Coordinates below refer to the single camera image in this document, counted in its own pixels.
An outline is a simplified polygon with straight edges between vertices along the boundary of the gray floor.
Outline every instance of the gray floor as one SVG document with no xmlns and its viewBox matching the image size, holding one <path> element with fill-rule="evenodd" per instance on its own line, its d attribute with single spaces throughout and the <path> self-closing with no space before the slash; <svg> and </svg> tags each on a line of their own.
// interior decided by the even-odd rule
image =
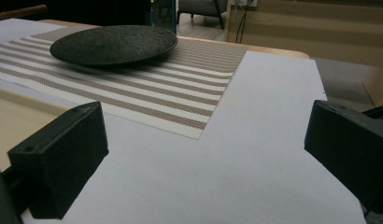
<svg viewBox="0 0 383 224">
<path fill-rule="evenodd" d="M 217 18 L 182 14 L 177 34 L 188 37 L 223 41 L 224 34 Z M 364 111 L 373 108 L 373 102 L 362 85 L 370 66 L 311 57 L 317 63 L 328 101 Z M 383 224 L 383 215 L 370 213 L 367 224 Z"/>
</svg>

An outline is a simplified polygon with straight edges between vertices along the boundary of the striped placemat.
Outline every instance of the striped placemat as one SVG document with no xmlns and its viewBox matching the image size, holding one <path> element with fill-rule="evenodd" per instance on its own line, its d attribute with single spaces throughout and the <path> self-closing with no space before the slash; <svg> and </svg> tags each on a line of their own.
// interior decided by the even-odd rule
<svg viewBox="0 0 383 224">
<path fill-rule="evenodd" d="M 100 101 L 106 113 L 198 139 L 246 48 L 179 39 L 143 63 L 95 69 L 50 55 L 66 27 L 0 44 L 0 78 L 77 104 Z"/>
</svg>

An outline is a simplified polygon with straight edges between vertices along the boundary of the plate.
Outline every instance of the plate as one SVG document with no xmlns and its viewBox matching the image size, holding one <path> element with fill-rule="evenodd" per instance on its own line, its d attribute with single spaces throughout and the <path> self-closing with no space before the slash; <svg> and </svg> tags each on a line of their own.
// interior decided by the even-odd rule
<svg viewBox="0 0 383 224">
<path fill-rule="evenodd" d="M 166 53 L 177 45 L 177 36 L 163 28 L 116 25 L 80 31 L 55 41 L 55 58 L 87 66 L 136 63 Z"/>
</svg>

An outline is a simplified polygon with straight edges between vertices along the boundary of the beige wall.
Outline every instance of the beige wall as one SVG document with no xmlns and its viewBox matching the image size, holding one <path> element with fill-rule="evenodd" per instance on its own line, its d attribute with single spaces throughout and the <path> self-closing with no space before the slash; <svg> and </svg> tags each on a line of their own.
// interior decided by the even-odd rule
<svg viewBox="0 0 383 224">
<path fill-rule="evenodd" d="M 225 40 L 235 42 L 243 11 L 228 8 Z M 242 43 L 383 67 L 383 7 L 259 0 L 249 9 Z"/>
</svg>

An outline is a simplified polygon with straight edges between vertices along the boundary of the white tabletop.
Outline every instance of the white tabletop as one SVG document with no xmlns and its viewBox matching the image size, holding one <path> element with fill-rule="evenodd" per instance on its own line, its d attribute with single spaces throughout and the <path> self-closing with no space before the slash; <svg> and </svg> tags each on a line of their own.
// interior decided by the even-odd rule
<svg viewBox="0 0 383 224">
<path fill-rule="evenodd" d="M 59 28 L 0 21 L 0 43 Z M 0 79 L 0 87 L 73 103 Z M 248 51 L 200 139 L 105 114 L 109 154 L 63 220 L 29 223 L 365 223 L 359 201 L 304 150 L 313 60 Z"/>
</svg>

